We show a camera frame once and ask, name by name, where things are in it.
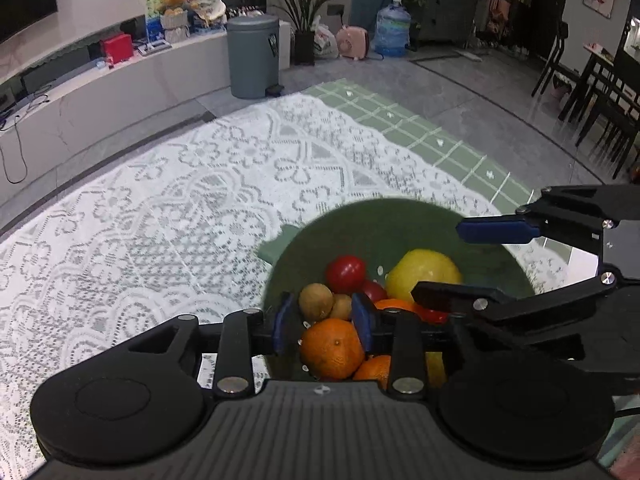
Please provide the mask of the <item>orange mandarin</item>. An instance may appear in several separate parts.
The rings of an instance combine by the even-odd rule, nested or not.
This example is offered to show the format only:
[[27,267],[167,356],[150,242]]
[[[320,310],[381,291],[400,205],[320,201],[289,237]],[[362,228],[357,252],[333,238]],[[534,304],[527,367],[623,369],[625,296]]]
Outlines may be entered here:
[[378,300],[374,306],[378,310],[404,310],[414,312],[416,304],[412,301],[405,301],[397,298],[386,298]]
[[326,318],[304,331],[299,356],[319,379],[343,380],[358,370],[364,361],[364,350],[351,322]]
[[390,376],[391,356],[371,356],[362,362],[353,380],[375,380],[382,390],[387,389],[388,376]]

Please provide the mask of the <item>red cherry tomato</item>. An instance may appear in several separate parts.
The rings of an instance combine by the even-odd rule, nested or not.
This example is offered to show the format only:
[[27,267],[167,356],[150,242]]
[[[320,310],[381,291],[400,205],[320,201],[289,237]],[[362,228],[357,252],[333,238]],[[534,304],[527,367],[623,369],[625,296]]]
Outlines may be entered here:
[[365,294],[374,304],[388,298],[385,288],[375,281],[365,280],[360,292]]
[[334,294],[351,295],[359,292],[367,279],[366,263],[355,256],[344,255],[331,261],[324,271],[326,286]]
[[427,324],[443,326],[448,322],[449,314],[447,312],[421,307],[418,304],[414,304],[413,307],[419,318]]

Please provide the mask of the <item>yellow-green pear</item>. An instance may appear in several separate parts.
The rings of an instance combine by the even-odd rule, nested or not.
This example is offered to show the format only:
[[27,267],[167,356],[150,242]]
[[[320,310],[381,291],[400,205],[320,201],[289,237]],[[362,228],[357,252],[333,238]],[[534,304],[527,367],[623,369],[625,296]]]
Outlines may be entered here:
[[385,290],[392,299],[413,302],[411,292],[423,281],[460,285],[463,276],[456,264],[441,252],[413,249],[388,272]]

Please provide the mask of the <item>brown kiwi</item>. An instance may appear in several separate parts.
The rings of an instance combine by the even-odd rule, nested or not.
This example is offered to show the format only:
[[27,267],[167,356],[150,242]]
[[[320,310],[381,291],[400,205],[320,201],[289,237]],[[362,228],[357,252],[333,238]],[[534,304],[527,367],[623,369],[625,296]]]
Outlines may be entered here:
[[333,308],[333,292],[326,285],[311,283],[299,293],[298,306],[303,319],[308,323],[324,320]]

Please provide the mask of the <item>green plastic colander bowl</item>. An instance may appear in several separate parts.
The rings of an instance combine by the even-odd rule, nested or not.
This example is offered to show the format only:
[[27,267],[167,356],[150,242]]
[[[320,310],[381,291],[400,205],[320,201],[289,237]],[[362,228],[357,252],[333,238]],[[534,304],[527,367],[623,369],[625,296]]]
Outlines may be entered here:
[[257,255],[271,271],[262,297],[271,323],[285,292],[298,294],[309,283],[324,280],[326,266],[351,255],[367,266],[370,280],[385,275],[406,252],[431,249],[448,256],[463,283],[501,290],[513,298],[532,296],[534,289],[516,259],[501,245],[469,244],[458,237],[460,214],[406,198],[377,198],[341,206],[302,228],[285,224]]

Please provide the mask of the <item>red cherry tomato front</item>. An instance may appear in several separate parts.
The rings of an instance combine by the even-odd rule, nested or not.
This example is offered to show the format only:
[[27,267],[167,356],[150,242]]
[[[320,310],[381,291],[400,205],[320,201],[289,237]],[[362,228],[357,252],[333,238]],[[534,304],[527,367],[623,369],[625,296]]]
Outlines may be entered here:
[[427,324],[443,326],[448,322],[449,314],[447,312],[421,307],[418,304],[414,304],[413,307],[419,318]]

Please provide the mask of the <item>green-red apple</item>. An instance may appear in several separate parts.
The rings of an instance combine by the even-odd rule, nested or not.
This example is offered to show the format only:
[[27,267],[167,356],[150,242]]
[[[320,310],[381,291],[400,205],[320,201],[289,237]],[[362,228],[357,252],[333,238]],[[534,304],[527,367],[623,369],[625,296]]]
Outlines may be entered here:
[[426,352],[425,363],[430,386],[436,389],[442,388],[447,381],[442,352]]

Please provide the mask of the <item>green grid table mat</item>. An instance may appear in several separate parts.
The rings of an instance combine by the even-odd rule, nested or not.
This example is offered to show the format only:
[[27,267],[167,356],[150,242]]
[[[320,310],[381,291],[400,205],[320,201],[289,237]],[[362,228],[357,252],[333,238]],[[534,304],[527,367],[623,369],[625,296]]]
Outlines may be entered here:
[[324,104],[337,139],[352,139],[349,155],[370,160],[404,193],[472,217],[512,214],[540,197],[486,155],[358,84],[341,79],[304,93]]

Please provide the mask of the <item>white lace tablecloth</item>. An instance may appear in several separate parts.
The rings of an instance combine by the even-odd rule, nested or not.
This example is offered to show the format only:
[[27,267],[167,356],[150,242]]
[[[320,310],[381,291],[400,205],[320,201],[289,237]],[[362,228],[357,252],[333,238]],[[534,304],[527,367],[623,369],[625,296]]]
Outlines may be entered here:
[[304,92],[165,141],[81,185],[1,245],[1,474],[42,461],[28,407],[59,370],[180,313],[258,305],[260,243],[356,200],[407,196]]

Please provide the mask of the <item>black dining chair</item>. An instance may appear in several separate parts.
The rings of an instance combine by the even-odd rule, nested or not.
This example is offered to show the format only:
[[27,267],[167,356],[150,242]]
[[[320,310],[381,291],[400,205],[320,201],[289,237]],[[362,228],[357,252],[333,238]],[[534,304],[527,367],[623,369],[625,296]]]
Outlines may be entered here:
[[552,78],[555,74],[560,74],[563,77],[567,78],[569,81],[578,82],[580,79],[580,73],[578,70],[572,70],[568,68],[562,63],[562,56],[565,50],[565,41],[570,36],[570,32],[568,31],[568,24],[563,21],[558,21],[556,24],[555,38],[554,38],[554,46],[548,57],[546,64],[544,64],[544,69],[542,70],[541,75],[539,76],[534,90],[532,91],[532,96],[536,96],[537,93],[543,94],[548,85],[552,81]]

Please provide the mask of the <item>pink small heater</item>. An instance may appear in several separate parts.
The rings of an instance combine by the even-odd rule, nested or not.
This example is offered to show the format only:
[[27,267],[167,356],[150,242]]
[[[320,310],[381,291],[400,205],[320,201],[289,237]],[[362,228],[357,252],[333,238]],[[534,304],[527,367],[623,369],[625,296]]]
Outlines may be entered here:
[[342,58],[363,60],[369,52],[369,33],[367,29],[358,26],[343,26],[336,33],[338,54]]

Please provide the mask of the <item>white plastic bag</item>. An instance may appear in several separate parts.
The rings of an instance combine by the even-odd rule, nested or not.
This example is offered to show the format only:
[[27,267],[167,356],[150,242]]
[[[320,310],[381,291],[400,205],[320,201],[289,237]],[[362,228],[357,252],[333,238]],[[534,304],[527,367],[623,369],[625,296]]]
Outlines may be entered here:
[[334,60],[338,57],[337,41],[329,27],[317,15],[311,25],[314,32],[314,57],[317,60]]

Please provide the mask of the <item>white marble tv bench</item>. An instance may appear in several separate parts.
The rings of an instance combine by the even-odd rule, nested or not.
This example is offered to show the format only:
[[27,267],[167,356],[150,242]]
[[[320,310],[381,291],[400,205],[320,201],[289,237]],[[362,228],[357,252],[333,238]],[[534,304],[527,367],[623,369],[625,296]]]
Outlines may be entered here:
[[111,134],[229,84],[223,29],[44,90],[1,127],[2,203]]

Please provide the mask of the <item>red box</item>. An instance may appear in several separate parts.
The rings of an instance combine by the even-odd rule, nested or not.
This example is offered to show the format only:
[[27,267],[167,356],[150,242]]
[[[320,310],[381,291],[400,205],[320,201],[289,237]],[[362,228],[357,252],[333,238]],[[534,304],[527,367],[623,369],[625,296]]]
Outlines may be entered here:
[[108,65],[115,65],[134,56],[132,38],[126,32],[101,41],[101,48]]

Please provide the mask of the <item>teddy bear in pot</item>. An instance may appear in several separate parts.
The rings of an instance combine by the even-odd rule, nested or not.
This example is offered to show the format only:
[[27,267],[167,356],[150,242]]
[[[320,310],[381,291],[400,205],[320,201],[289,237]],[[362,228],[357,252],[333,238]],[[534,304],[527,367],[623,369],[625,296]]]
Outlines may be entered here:
[[176,44],[190,36],[186,0],[160,0],[157,11],[167,42]]

